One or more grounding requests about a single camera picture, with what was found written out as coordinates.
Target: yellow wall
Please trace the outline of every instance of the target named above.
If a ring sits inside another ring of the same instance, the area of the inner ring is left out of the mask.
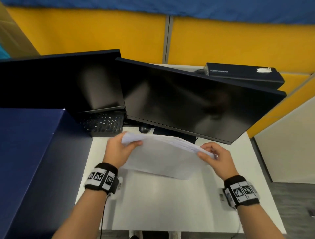
[[[309,75],[297,74],[281,74],[285,79],[285,83],[279,89],[285,91],[287,94],[291,93],[296,87],[301,85]],[[315,81],[312,80],[301,87],[297,92],[285,98],[280,104],[273,108],[268,114],[262,117],[256,124],[254,124],[247,134],[251,138],[272,125],[295,108],[299,107],[304,102],[315,96]]]
[[[164,15],[90,9],[7,10],[41,55],[120,49],[122,57],[162,63]]]
[[[174,17],[169,64],[206,62],[315,71],[315,25],[224,22]]]

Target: monitor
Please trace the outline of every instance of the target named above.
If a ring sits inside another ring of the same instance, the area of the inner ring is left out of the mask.
[[[0,61],[0,107],[66,108],[70,113],[124,108],[119,50]]]
[[[117,58],[127,118],[232,144],[285,92]]]

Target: white wall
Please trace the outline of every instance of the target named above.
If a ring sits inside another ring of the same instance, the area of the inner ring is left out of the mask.
[[[255,139],[274,182],[315,184],[315,97]]]

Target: wood-patterned floor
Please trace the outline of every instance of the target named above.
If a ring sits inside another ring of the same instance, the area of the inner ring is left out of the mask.
[[[309,216],[307,209],[315,209],[315,184],[272,183],[266,172],[259,150],[252,145],[264,172],[280,217],[287,231],[287,239],[314,239],[315,218]],[[144,239],[168,239],[167,232],[143,232]],[[229,239],[233,234],[182,232],[182,239]],[[103,230],[102,238],[128,239],[128,231]],[[239,234],[235,238],[245,238]]]

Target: white shoe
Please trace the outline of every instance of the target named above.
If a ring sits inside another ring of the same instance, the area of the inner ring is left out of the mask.
[[[180,239],[181,231],[169,231],[169,239]]]
[[[137,236],[139,239],[143,239],[142,231],[130,230],[129,231],[129,238],[131,238],[132,236]]]

